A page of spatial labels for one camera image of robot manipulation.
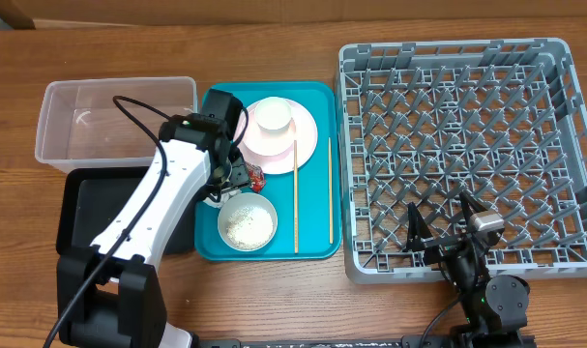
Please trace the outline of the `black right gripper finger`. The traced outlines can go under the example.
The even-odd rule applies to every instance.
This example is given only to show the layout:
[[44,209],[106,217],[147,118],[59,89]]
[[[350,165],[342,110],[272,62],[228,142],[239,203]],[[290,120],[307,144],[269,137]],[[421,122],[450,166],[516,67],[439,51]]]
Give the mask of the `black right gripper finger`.
[[433,236],[420,214],[417,206],[410,202],[407,204],[408,232],[404,252],[423,251],[426,249],[426,240]]
[[486,208],[482,203],[476,200],[473,196],[471,196],[466,191],[463,191],[459,194],[461,211],[463,213],[464,220],[468,226],[469,218],[478,212],[487,211]]

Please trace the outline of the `red snack wrapper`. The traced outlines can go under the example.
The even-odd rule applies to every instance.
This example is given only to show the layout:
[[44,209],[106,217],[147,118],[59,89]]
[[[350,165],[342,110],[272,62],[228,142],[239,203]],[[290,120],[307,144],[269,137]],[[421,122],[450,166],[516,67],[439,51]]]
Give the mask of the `red snack wrapper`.
[[250,185],[249,188],[259,193],[266,186],[265,175],[260,166],[247,162],[246,169],[249,174]]

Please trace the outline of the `grey bowl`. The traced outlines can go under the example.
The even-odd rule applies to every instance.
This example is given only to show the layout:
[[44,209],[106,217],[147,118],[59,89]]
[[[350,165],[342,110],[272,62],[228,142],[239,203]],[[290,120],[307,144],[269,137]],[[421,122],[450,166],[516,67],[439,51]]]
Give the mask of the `grey bowl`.
[[220,209],[218,230],[231,248],[257,251],[274,238],[278,215],[272,203],[264,196],[244,192],[230,198]]

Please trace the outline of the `wooden chopstick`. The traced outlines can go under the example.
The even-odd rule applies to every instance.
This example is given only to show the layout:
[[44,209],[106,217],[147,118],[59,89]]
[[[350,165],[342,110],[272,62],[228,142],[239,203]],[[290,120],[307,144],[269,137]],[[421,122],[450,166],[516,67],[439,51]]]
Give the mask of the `wooden chopstick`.
[[298,145],[293,142],[293,198],[294,198],[294,252],[299,253],[299,172],[298,172]]
[[329,197],[329,242],[334,243],[334,200],[333,200],[333,166],[332,166],[332,139],[328,137],[328,197]]

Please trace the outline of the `white rice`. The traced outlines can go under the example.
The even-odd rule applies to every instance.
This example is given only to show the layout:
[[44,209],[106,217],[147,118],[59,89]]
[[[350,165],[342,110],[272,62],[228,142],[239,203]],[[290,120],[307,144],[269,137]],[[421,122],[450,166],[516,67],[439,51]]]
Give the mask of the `white rice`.
[[241,207],[226,221],[226,236],[241,250],[254,250],[272,238],[274,224],[267,210],[258,206]]

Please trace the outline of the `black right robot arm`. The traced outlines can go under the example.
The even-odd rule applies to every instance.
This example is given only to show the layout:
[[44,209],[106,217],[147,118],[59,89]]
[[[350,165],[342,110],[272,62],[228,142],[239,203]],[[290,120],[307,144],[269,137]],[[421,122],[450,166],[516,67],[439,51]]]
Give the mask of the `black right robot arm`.
[[[459,195],[464,227],[435,238],[417,206],[407,206],[408,234],[405,249],[420,252],[427,265],[438,265],[453,286],[456,299],[441,310],[420,335],[405,335],[401,347],[534,347],[535,338],[523,336],[530,286],[516,275],[491,275],[484,257],[501,239],[505,221],[494,210],[466,192]],[[444,335],[431,331],[452,308],[460,305],[466,323]]]

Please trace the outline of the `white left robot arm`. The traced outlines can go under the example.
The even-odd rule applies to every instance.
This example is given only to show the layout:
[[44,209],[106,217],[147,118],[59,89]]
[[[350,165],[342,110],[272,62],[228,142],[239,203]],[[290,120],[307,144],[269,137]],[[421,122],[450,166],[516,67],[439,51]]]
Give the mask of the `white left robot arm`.
[[249,182],[229,119],[173,116],[152,139],[157,151],[124,207],[86,246],[74,241],[76,203],[63,203],[57,235],[55,338],[76,347],[194,347],[168,322],[158,279],[166,245],[193,199],[226,200]]

